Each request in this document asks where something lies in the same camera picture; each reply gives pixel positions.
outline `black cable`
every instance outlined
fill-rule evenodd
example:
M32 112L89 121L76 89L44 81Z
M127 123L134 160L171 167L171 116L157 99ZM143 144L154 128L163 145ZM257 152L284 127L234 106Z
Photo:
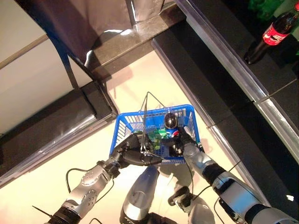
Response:
M99 199L99 200L101 200L103 197L105 197L106 196L106 194L108 194L109 193L109 191L112 189L112 187L114 186L114 180L112 179L112 186L111 186L111 188Z
M215 201L215 204L214 204L214 212L216 213L216 215L218 216L218 218L221 220L221 222L224 224L223 220L220 218L220 216L218 215L218 213L216 212L216 209L215 209L215 207L216 207L216 203L217 203L218 200L219 200L219 197L218 197L217 200Z
M194 201L199 195L201 195L202 192L204 192L204 191L205 191L206 189L208 189L209 187L211 187L211 185L209 185L209 186L203 188L203 190L202 190L198 195L196 195L192 200Z
M237 162L237 163L236 163L236 164L229 170L229 172L232 171L233 168L235 168L240 162L241 162L241 160L238 161L238 162ZM199 195L201 195L201 194L202 194L206 189L208 189L209 187L211 187L211 185L209 185L209 186L203 188L203 190L202 190L198 195L196 195L192 200L194 201Z
M89 224L92 223L93 220L97 220L100 224L103 224L103 223L101 223L101 221L98 220L97 218L93 218L93 219L89 222Z
M187 165L187 167L188 167L188 170L189 170L189 172L190 172L190 176L191 176L191 181L192 181L192 195L193 195L193 187L194 187L193 176L192 176L192 172L191 172L190 167L189 167L189 165L188 165L188 163L187 163L186 160L185 160L185 162L186 162L186 165Z
M88 172L90 170L92 170L93 168L95 168L97 165L95 165L94 167L92 167L91 169L88 169L88 170L85 170L85 169L79 169L79 168L72 168L72 169L69 169L67 172L66 172L66 175L65 175L65 182L66 182L66 187L67 187L67 190L69 191L69 193L71 192L71 188L70 188L70 185L69 185L69 173L72 171L72 170L76 170L76 171L80 171L80 172Z
M238 161L230 170L229 170L229 172L230 171L232 171L239 163L241 162L241 160L240 161Z

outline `blue basket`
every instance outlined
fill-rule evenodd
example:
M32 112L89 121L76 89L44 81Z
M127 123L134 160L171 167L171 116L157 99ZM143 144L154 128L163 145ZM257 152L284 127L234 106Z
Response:
M188 126L192 138L199 143L199 133L194 113L194 107L191 105L178 105L173 107L166 107L147 111L145 129L146 132L151 132L157 129L164 128L164 116L171 111L176 114L178 118L178 125L180 127ZM121 113L117 116L113 140L110 148L110 154L113 152L114 147L122 142L125 137L136 131L143 131L143 115L144 111ZM170 157L168 147L160 146L159 150L155 153L164 158L162 164L185 163L183 157Z

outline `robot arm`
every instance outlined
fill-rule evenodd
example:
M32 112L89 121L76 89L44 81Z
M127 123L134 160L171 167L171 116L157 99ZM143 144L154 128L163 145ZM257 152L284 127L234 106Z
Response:
M183 128L180 138L187 164L212 186L220 197L220 204L236 223L298 223L282 211L264 206L262 199L252 188L201 152Z
M129 164L148 166L161 161L159 157L140 153L138 137L130 135L114 148L107 161L97 162L94 168L84 174L80 184L70 192L61 208L46 224L78 224L93 208L106 184L120 174L120 168Z

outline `coca-cola bottle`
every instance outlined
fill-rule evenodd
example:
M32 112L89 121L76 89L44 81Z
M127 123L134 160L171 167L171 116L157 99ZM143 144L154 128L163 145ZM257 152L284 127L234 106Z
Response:
M296 27L299 17L299 1L295 7L282 13L264 32L259 44L253 42L244 56L248 64L254 64L261 60L268 48L278 45Z

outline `floor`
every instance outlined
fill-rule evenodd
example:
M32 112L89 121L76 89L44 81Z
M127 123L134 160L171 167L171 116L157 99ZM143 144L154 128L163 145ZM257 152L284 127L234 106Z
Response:
M113 74L112 78L107 80L107 89L120 113L138 111L147 91L153 93L166 106L189 104L187 97L154 51ZM149 97L148 108L157 107L158 102ZM199 136L207 154L226 170L232 168L234 164L229 161L198 114L196 114L196 119ZM41 224L48 221L49 218L46 215L31 206L34 205L54 214L68 194L65 185L66 171L74 167L88 169L97 161L106 160L114 126L115 122L1 188L1 224ZM88 224L94 217L104 224L119 223L119 214L126 194L144 169L144 167L137 166L122 169L110 193L94 206L80 224ZM168 168L161 167L160 170L161 174L150 211L168 217L177 223L185 224L187 214L176 206L169 206L167 199L174 193L178 184L190 185L191 188L187 167L182 164ZM232 173L240 177L235 170ZM82 175L80 172L70 173L71 189L78 184ZM194 194L198 194L208 186L208 183L197 174L193 179ZM111 184L108 183L103 193L110 188ZM217 195L209 188L201 197L213 210ZM219 204L216 204L216 210L225 223L233 223ZM221 223L219 218L214 216L215 222Z

